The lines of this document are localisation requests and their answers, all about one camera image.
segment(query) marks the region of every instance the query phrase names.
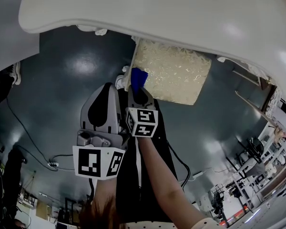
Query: human arm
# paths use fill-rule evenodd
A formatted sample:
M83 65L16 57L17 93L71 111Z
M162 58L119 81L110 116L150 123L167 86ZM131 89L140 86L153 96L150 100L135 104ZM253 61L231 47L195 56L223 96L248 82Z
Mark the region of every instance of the human arm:
M139 137L139 147L155 197L178 229L190 229L205 217L187 200L185 194L156 150L150 138Z
M114 198L115 200L116 181L117 178L97 181L93 203L97 205L100 211L103 211L109 199Z

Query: power strip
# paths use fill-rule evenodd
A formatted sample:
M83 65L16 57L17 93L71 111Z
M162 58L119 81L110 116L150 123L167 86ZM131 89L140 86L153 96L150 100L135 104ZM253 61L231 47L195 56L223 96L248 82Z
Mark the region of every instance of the power strip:
M58 167L58 163L57 162L49 162L48 163L48 166L50 166L50 167L53 167L53 168L56 168L56 167Z
M202 171L198 172L197 174L193 175L193 179L195 180L197 177L202 176L204 173Z

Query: wire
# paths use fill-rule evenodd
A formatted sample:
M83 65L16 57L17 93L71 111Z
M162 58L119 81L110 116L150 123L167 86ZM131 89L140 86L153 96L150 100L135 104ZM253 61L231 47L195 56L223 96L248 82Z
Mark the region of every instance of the wire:
M35 172L33 173L33 175L31 175L30 177L29 177L29 179L24 183L24 185L22 185L22 187L24 188L24 189L26 189L27 187L28 187L28 185L32 182L32 180L34 179L34 176L35 176Z
M21 211L22 213L28 215L28 217L30 218L30 222L29 222L29 225L26 227L26 229L29 228L29 226L31 225L31 222L32 222L32 218L30 217L30 215L27 213L27 212L24 212L24 211Z
M169 146L169 148L171 149L171 151L173 152L173 154L175 155L175 157L179 160L179 162L186 168L187 170L187 176L186 179L183 181L183 183L181 184L182 190L184 192L184 186L186 185L186 183L188 182L190 176L191 176L191 170L189 168L189 166L187 164L185 164L176 154L176 152L173 150L172 146L170 145L170 143L167 141L167 144Z
M16 116L15 112L12 110L10 103L9 103L9 99L8 97L6 97L6 103L10 109L10 111L12 112L12 114L15 116L15 118L19 121L19 123L22 125L23 129L25 130L25 132L27 133L29 139L31 140L31 142L33 143L33 145L35 146L35 148L38 150L38 152L42 155L42 157L44 158L44 160L48 163L48 160L46 159L46 157L44 156L44 154L39 150L39 148L36 146L36 144L34 143L33 139L31 138L28 130L25 128L24 124L21 122L21 120Z
M206 171L209 170L209 169L212 169L215 173L221 173L221 172L226 171L226 170L229 170L229 169L231 169L231 168L232 168L232 167L229 167L229 168L227 168L227 169L225 169L225 170L221 170L221 171L215 171L215 170L213 170L212 167L210 167L210 168L205 169L204 172L206 172Z
M22 148L24 151L26 151L27 153L29 153L34 159L37 160L37 162L38 162L39 164L41 164L41 165L42 165L43 167L45 167L46 169L48 169L48 170L50 170L50 171L58 171L57 168L55 168L55 170L52 170L52 169L50 169L49 167L46 167L41 161L39 161L38 158L36 158L36 157L35 157L29 150L27 150L26 148L20 146L19 144L16 144L15 146L16 146L16 147L19 147L19 148Z
M43 163L41 163L41 161L39 161L39 159L37 159L32 153L30 153L27 149L25 149L24 147L20 146L20 145L16 145L20 148L22 148L23 150L25 150L26 152L28 152L34 159L36 159L38 161L38 163L40 163L43 167L47 168L50 171L58 171L58 170L64 170L64 171L74 171L74 169L65 169L65 168L57 168L53 166L53 162L52 160L56 157L60 157L60 156L73 156L73 155L55 155L53 156L49 161L46 159L46 157L44 156L44 154L40 151L40 149L37 147L37 145L35 144L35 142L33 141L32 137L30 136L27 128L24 126L24 124L22 123L22 121L17 117L17 115L15 114L15 112L12 110L9 100L6 97L6 103L10 109L10 111L12 112L12 114L15 116L15 118L19 121L19 123L22 125L23 129L25 130L26 134L28 135L29 139L32 141L33 145L35 146L35 148L38 150L38 152L42 155L43 159L47 162L48 165L50 165L50 167L54 168L55 170L52 170L48 167L46 167Z
M21 209L19 209L17 205L12 205L11 207L13 207L13 206L16 206L17 210L19 210L21 213L24 213L24 214L28 215L28 217L30 218L30 222L29 222L28 226L26 226L26 225L25 226L26 226L26 229L29 228L29 226L30 226L30 224L32 222L32 218L30 217L30 215L28 213L22 211Z
M64 170L64 171L74 171L75 169L66 169L66 168L58 168L58 167L55 167L56 169L58 170Z
M209 170L209 169L212 169L213 170L213 168L207 168L207 169L205 169L202 173L204 173L204 172L206 172L207 170ZM216 172L216 173L220 173L220 172L223 172L223 171L226 171L226 170L228 170L228 169L231 169L231 167L229 167L229 168L227 168L227 169L225 169L225 170L221 170L221 171L215 171L215 170L213 170L214 172Z
M68 156L73 156L73 155L55 155L55 156L53 156L53 157L51 158L51 160L53 160L53 159L55 159L55 158L57 158L57 157L61 157L61 156L63 156L63 157L68 157Z
M93 186L91 178L89 178L89 184L90 184L90 187L91 187L90 202L92 202L92 200L94 198L94 186Z

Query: black cable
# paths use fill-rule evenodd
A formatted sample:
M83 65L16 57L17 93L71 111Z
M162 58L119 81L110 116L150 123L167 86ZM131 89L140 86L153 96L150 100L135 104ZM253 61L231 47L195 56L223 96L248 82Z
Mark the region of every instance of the black cable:
M29 150L27 150L26 148L20 146L19 144L16 144L15 146L16 146L16 147L19 147L19 148L22 148L24 151L28 152L34 159L37 160L37 162L38 162L39 164L41 164L41 165L42 165L43 167L45 167L46 169L48 169L48 170L50 170L50 171L58 171L58 169L56 169L55 167L53 167L53 168L55 168L55 170L52 170L52 169L50 169L49 167L46 167L41 161L39 161L38 158L36 158L36 157L35 157Z
M212 169L215 173L221 173L221 172L226 171L226 170L229 170L229 169L231 169L231 168L232 168L232 167L229 167L229 168L224 169L224 170L221 170L221 171L215 171L212 167L210 167L210 168L207 168L207 169L205 169L205 170Z
M63 157L68 157L68 156L73 156L73 155L55 155L55 156L53 156L50 160L53 161L53 159L55 159L55 158L57 158L57 157L61 157L61 156L63 156Z
M34 143L33 139L31 138L28 130L25 128L24 124L21 122L21 120L16 116L16 114L14 113L14 111L12 110L12 108L10 107L10 103L9 103L9 99L6 97L6 103L10 109L10 111L12 112L12 114L15 116L15 118L19 121L19 123L22 125L23 129L25 130L25 132L27 133L29 139L31 140L31 142L33 143L33 145L35 146L35 148L38 150L38 152L42 155L42 157L44 158L44 160L48 163L48 160L46 159L46 157L44 156L44 154L39 150L39 148L36 146L36 144Z
M170 143L167 141L167 144L169 146L169 148L171 149L171 151L173 152L173 154L175 155L175 157L179 160L179 162L185 167L185 169L187 170L187 176L186 179L183 181L183 183L181 184L182 190L184 192L184 186L187 183L187 181L189 180L190 176L191 176L191 170L189 168L189 166L187 164L185 164L176 154L176 152L173 150L172 146L170 145Z
M32 218L30 217L30 215L29 215L28 213L22 211L21 209L19 209L17 205L12 205L12 207L13 207L13 206L16 206L17 210L19 210L21 213L24 213L24 214L28 215L28 217L30 218L30 222L29 222L29 225L28 225L28 226L25 225L25 227L26 227L26 229L29 228L29 226L30 226L30 224L31 224L31 222L32 222Z
M33 141L32 137L30 136L28 130L26 129L26 127L24 126L24 124L22 123L22 121L17 117L17 115L15 114L15 112L12 110L9 100L6 97L6 103L10 109L10 111L12 112L12 114L15 116L15 118L19 121L19 123L22 125L23 129L25 130L26 134L28 135L29 139L32 141L33 145L35 146L35 148L38 150L38 152L42 155L42 157L44 158L44 160L47 162L47 164L49 164L52 168L55 168L55 170L49 169L48 167L46 167L45 165L43 165L41 163L41 161L39 161L33 154L31 154L27 149L25 149L24 147L17 145L18 147L24 149L25 151L27 151L30 155L32 155L43 167L47 168L50 171L58 171L58 170L65 170L65 171L73 171L73 169L65 169L65 168L56 168L54 166L52 166L51 164L53 163L53 159L56 157L60 157L60 156L73 156L73 155L55 155L54 157L52 157L49 161L46 159L46 157L44 156L44 154L39 150L39 148L37 147L37 145L35 144L35 142Z
M89 184L90 184L90 187L91 187L90 202L92 202L93 197L94 197L94 186L93 186L91 178L89 178Z

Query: shoe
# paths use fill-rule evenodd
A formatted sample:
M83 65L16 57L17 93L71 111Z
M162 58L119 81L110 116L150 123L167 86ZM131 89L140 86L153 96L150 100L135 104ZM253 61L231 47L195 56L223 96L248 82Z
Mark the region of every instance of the shoe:
M14 81L12 84L19 85L21 83L21 75L20 75L20 62L17 62L13 64L13 66L10 67L10 77L14 78Z
M124 88L124 86L122 84L123 77L124 77L124 75L120 74L120 75L118 75L118 77L115 80L115 88L117 90Z

